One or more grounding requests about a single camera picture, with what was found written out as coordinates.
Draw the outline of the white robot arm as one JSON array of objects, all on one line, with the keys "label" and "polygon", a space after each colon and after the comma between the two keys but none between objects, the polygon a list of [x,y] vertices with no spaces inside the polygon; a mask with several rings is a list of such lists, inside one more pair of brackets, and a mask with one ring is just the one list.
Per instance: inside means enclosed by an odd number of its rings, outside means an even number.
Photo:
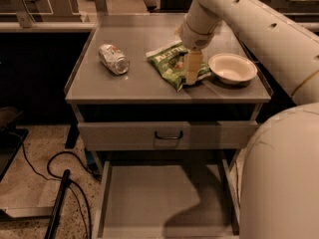
[{"label": "white robot arm", "polygon": [[259,0],[192,0],[180,37],[208,46],[224,21],[293,107],[265,121],[246,148],[240,239],[319,239],[319,41]]}]

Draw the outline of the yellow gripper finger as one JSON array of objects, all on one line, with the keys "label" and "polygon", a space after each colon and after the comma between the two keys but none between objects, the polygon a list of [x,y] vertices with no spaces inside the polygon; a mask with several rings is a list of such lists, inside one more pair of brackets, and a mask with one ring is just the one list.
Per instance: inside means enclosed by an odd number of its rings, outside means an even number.
[{"label": "yellow gripper finger", "polygon": [[202,60],[202,51],[189,50],[184,56],[185,79],[188,85],[193,85],[196,82]]}]

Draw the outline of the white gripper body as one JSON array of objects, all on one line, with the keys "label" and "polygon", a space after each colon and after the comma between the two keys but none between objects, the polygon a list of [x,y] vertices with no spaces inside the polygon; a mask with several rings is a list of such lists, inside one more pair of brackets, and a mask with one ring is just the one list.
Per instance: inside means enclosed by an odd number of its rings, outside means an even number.
[{"label": "white gripper body", "polygon": [[193,51],[206,48],[214,36],[215,25],[205,30],[199,29],[199,25],[191,26],[186,20],[175,30],[183,45]]}]

